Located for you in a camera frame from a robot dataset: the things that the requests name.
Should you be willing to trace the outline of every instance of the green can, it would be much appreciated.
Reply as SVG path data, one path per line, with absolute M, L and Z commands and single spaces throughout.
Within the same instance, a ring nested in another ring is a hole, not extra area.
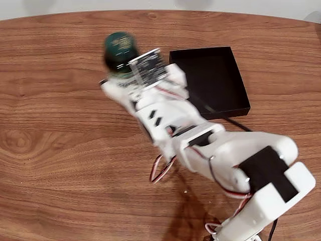
M 104 60 L 114 74 L 131 73 L 128 62 L 139 56 L 135 38 L 126 32 L 116 32 L 105 39 Z

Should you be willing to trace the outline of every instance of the wooden table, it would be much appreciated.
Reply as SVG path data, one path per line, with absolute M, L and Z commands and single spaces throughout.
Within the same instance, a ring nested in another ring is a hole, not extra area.
M 236 119 L 292 137 L 317 179 L 273 240 L 321 240 L 321 25 L 178 11 L 0 22 L 0 240 L 202 241 L 204 221 L 238 205 L 179 165 L 149 184 L 157 149 L 98 85 L 103 40 L 115 31 L 165 59 L 174 49 L 232 47 L 252 106 Z

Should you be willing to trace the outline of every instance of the black cable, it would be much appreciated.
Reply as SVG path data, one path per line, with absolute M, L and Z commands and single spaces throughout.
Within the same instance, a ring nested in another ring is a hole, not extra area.
M 276 228 L 276 224 L 277 224 L 277 219 L 274 220 L 274 222 L 273 222 L 273 225 L 272 225 L 272 228 L 271 228 L 271 231 L 270 231 L 270 235 L 269 235 L 269 239 L 267 241 L 271 241 L 272 240 L 272 236 L 273 236 L 274 230 Z
M 227 122 L 229 122 L 229 123 L 241 128 L 241 129 L 243 129 L 246 132 L 251 132 L 252 131 L 250 128 L 242 125 L 241 123 L 238 123 L 237 121 L 228 118 L 224 114 L 217 112 L 216 110 L 211 108 L 208 104 L 206 104 L 203 100 L 201 100 L 197 95 L 193 94 L 193 92 L 191 92 L 189 89 L 188 89 L 188 91 L 189 91 L 190 95 L 193 97 L 193 99 L 198 101 L 201 105 L 203 105 L 203 107 L 205 109 L 207 109 L 209 112 L 211 112 L 213 114 L 216 114 L 219 118 L 226 120 Z M 210 168 L 210 171 L 211 171 L 211 175 L 212 175 L 213 179 L 215 180 L 215 175 L 214 175 L 214 172 L 213 172 L 211 159 L 209 159 L 209 168 Z M 275 231 L 275 228 L 276 228 L 276 224 L 277 224 L 277 219 L 273 222 L 268 241 L 272 240 L 272 236 L 274 234 L 274 231 Z
M 209 112 L 213 113 L 213 114 L 216 114 L 218 116 L 218 118 L 220 119 L 224 119 L 226 120 L 227 122 L 243 129 L 244 131 L 246 132 L 251 132 L 252 130 L 244 125 L 242 125 L 241 123 L 238 123 L 236 120 L 233 120 L 233 119 L 230 119 L 228 118 L 227 116 L 225 116 L 224 114 L 214 110 L 213 108 L 211 108 L 208 104 L 206 104 L 202 99 L 200 99 L 196 94 L 194 94 L 191 90 L 189 90 L 189 93 L 190 93 L 190 96 L 196 100 L 197 102 L 199 102 L 205 109 L 207 109 Z

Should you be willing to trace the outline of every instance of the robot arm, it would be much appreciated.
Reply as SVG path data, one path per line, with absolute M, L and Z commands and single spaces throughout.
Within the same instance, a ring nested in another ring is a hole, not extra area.
M 178 159 L 190 171 L 216 181 L 228 196 L 243 199 L 233 217 L 211 232 L 214 240 L 260 240 L 257 234 L 265 226 L 314 188 L 315 179 L 303 163 L 289 167 L 298 155 L 292 139 L 227 132 L 223 125 L 202 118 L 186 100 L 185 74 L 177 65 L 167 66 L 162 79 L 146 84 L 138 60 L 130 63 L 140 81 L 124 87 L 116 79 L 103 80 L 101 88 L 137 118 L 168 163 Z

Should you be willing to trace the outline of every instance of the black box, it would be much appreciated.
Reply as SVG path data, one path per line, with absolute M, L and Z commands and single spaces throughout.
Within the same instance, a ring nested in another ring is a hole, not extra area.
M 202 117 L 248 114 L 251 105 L 230 47 L 170 51 L 170 63 L 176 63 L 186 73 L 189 101 Z M 208 111 L 204 104 L 216 113 Z

